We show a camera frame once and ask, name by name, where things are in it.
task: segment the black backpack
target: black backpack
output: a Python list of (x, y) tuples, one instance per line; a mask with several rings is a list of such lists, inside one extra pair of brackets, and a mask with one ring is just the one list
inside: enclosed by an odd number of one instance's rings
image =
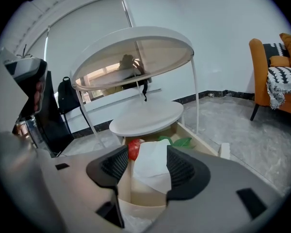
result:
[(80, 102), (78, 99), (77, 91), (72, 87), (69, 77), (64, 77), (63, 81), (58, 86), (58, 106), (60, 114), (64, 115), (66, 126), (71, 134), (69, 125), (67, 123), (66, 113), (80, 107)]

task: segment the black mesh pad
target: black mesh pad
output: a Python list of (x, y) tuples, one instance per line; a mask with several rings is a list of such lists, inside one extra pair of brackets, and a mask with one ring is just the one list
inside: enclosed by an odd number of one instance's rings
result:
[(109, 222), (124, 228), (117, 200), (117, 184), (120, 181), (128, 164), (128, 146), (120, 148), (90, 162), (86, 173), (98, 186), (114, 191), (111, 201), (103, 204), (96, 213)]
[(120, 181), (128, 164), (128, 147), (120, 148), (90, 162), (86, 173), (97, 185), (110, 188), (117, 194), (116, 185)]
[(210, 181), (210, 171), (201, 161), (167, 146), (167, 168), (171, 190), (166, 200), (189, 200), (203, 191)]

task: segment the roller blind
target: roller blind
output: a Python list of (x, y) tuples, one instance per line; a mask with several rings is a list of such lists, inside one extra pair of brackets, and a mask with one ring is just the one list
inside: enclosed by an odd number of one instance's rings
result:
[[(52, 72), (54, 92), (63, 77), (70, 76), (72, 63), (86, 47), (109, 33), (128, 27), (121, 0), (93, 2), (66, 15), (51, 26), (48, 34), (47, 63)], [(30, 49), (31, 54), (34, 52), (36, 57), (43, 58), (44, 42), (45, 37), (38, 39)]]

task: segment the white napkin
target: white napkin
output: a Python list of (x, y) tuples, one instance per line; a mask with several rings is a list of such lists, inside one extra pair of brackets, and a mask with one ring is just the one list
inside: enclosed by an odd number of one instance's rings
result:
[(142, 143), (133, 170), (135, 179), (164, 194), (171, 190), (170, 174), (166, 166), (168, 145), (170, 143), (167, 139)]

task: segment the chair leg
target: chair leg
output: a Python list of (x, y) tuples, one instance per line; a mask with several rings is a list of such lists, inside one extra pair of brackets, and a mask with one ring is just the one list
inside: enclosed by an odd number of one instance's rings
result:
[(256, 113), (258, 111), (258, 108), (259, 108), (259, 105), (256, 104), (256, 106), (254, 106), (254, 109), (253, 109), (253, 112), (252, 112), (252, 115), (251, 115), (251, 118), (250, 118), (250, 121), (253, 121), (254, 117), (256, 116)]

